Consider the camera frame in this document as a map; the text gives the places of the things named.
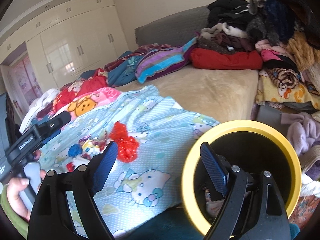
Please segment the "green sleeve forearm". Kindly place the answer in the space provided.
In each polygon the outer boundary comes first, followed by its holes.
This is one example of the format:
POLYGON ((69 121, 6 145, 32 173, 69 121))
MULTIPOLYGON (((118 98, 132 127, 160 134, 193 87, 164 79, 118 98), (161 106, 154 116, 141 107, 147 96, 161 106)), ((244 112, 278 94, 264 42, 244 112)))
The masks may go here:
POLYGON ((7 215, 8 219, 11 221, 15 229, 20 233, 20 235, 27 239, 28 234, 28 222, 26 222, 21 216, 19 216, 11 207, 7 197, 6 185, 1 193, 1 207, 4 213, 7 215))

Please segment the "person's left hand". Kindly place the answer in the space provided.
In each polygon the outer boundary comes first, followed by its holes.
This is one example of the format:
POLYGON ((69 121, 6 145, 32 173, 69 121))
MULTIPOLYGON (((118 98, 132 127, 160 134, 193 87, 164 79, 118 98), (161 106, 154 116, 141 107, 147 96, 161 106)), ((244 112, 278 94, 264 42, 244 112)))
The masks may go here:
POLYGON ((24 191, 29 185, 27 178, 11 178, 6 189, 8 202, 15 213, 23 220, 29 222, 31 212, 25 207, 19 193, 24 191))

